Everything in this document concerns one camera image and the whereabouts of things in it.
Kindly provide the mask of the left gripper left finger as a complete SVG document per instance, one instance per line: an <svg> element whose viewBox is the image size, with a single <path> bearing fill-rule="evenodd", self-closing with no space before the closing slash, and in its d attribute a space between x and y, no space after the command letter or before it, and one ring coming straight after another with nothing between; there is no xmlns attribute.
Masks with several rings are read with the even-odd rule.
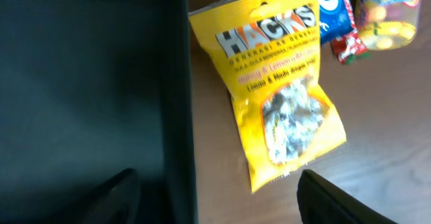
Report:
<svg viewBox="0 0 431 224"><path fill-rule="evenodd" d="M93 190L80 223L133 224L139 205L139 177L128 168Z"/></svg>

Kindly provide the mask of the black gift box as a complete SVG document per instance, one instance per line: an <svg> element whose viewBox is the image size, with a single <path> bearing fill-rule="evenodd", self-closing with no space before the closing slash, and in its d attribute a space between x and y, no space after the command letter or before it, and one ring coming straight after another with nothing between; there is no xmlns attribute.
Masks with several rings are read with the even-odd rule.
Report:
<svg viewBox="0 0 431 224"><path fill-rule="evenodd" d="M196 223L187 0L1 0L1 222L80 223L139 177L134 223Z"/></svg>

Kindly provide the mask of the blue Oreo cookie pack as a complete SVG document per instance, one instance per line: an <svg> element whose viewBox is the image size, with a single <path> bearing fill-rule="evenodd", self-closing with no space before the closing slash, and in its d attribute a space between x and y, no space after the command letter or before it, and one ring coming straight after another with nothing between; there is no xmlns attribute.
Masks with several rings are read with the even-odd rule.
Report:
<svg viewBox="0 0 431 224"><path fill-rule="evenodd" d="M350 0L317 0L319 4L319 26L321 44L336 37L349 34L353 29Z"/></svg>

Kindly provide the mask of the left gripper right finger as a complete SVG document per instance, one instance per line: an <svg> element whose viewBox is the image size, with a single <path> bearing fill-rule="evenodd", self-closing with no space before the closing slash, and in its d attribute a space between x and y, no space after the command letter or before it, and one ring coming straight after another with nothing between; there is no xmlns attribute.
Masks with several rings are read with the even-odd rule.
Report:
<svg viewBox="0 0 431 224"><path fill-rule="evenodd" d="M312 170L303 170L296 193L303 224L395 224Z"/></svg>

